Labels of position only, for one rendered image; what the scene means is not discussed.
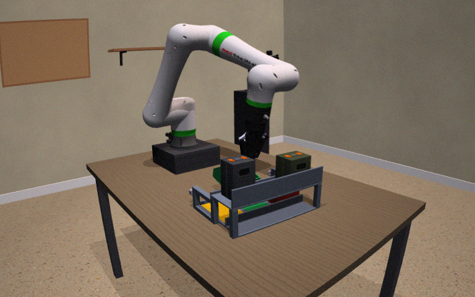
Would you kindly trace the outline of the green bin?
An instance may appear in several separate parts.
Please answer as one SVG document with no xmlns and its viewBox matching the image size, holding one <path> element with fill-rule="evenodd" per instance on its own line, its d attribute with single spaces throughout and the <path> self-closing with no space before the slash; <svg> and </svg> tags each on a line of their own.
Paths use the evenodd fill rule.
<svg viewBox="0 0 475 297">
<path fill-rule="evenodd" d="M 213 169 L 213 177 L 221 184 L 221 170 L 220 167 Z M 260 176 L 255 174 L 255 180 L 259 180 Z"/>
</svg>

